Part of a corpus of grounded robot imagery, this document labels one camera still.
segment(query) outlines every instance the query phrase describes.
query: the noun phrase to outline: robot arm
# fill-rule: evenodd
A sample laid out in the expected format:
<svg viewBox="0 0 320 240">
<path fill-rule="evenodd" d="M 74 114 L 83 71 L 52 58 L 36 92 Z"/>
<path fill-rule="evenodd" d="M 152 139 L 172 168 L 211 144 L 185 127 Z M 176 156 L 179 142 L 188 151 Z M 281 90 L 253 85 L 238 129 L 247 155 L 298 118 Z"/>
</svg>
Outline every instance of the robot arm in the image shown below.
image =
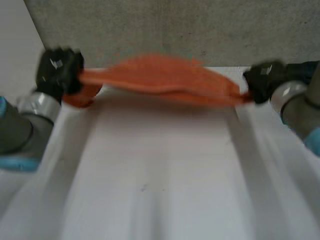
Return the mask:
<svg viewBox="0 0 320 240">
<path fill-rule="evenodd" d="M 34 172 L 37 170 L 63 94 L 78 93 L 84 59 L 71 49 L 47 50 L 36 75 L 36 89 L 17 108 L 0 96 L 0 169 Z"/>
<path fill-rule="evenodd" d="M 270 100 L 282 122 L 320 157 L 320 64 L 271 61 L 252 66 L 243 76 L 254 101 Z"/>
</svg>

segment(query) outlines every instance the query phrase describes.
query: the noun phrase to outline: orange towel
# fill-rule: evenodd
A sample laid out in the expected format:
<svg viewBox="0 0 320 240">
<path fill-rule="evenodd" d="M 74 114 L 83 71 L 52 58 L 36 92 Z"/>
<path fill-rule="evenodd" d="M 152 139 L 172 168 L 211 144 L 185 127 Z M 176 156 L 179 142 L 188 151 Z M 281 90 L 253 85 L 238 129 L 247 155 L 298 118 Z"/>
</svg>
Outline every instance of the orange towel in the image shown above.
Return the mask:
<svg viewBox="0 0 320 240">
<path fill-rule="evenodd" d="M 160 54 L 130 58 L 105 71 L 85 69 L 79 80 L 84 84 L 82 91 L 65 95 L 63 100 L 80 108 L 93 103 L 103 84 L 199 106 L 226 107 L 252 102 L 248 93 L 240 93 L 238 85 L 199 62 Z"/>
</svg>

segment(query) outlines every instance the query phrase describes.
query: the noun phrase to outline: white surface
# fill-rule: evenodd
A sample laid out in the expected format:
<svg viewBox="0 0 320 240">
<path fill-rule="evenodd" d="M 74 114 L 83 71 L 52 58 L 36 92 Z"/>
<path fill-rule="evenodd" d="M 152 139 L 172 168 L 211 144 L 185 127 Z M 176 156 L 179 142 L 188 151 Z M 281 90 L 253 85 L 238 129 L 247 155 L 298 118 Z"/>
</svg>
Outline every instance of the white surface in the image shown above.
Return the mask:
<svg viewBox="0 0 320 240">
<path fill-rule="evenodd" d="M 43 44 L 22 0 L 1 0 L 0 96 L 15 103 L 35 86 Z"/>
<path fill-rule="evenodd" d="M 213 68 L 243 84 L 242 68 Z M 268 104 L 196 109 L 106 91 L 63 107 L 6 240 L 317 240 L 319 159 Z"/>
</svg>

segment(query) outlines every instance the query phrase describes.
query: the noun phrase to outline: silver metal joint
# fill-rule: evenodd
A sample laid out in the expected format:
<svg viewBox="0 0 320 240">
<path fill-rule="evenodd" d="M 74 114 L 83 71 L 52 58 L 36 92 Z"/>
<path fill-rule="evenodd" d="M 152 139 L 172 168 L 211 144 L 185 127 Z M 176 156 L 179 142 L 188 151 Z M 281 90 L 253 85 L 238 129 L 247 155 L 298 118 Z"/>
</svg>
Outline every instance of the silver metal joint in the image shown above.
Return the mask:
<svg viewBox="0 0 320 240">
<path fill-rule="evenodd" d="M 280 85 L 272 94 L 271 105 L 273 109 L 281 114 L 283 106 L 294 96 L 307 91 L 307 86 L 301 81 L 288 81 Z"/>
<path fill-rule="evenodd" d="M 21 114 L 34 114 L 51 120 L 53 123 L 57 119 L 60 104 L 52 96 L 43 92 L 33 92 L 18 103 L 18 111 Z"/>
</svg>

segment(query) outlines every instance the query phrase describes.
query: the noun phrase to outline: gray wall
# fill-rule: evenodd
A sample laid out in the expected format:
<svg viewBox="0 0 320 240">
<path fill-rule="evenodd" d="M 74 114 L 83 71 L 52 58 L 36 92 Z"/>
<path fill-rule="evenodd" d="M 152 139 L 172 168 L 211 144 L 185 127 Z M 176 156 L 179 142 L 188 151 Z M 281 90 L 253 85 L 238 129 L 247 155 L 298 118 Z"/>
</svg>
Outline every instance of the gray wall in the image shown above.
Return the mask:
<svg viewBox="0 0 320 240">
<path fill-rule="evenodd" d="M 45 46 L 80 48 L 87 67 L 145 52 L 207 66 L 320 59 L 319 0 L 25 0 Z"/>
</svg>

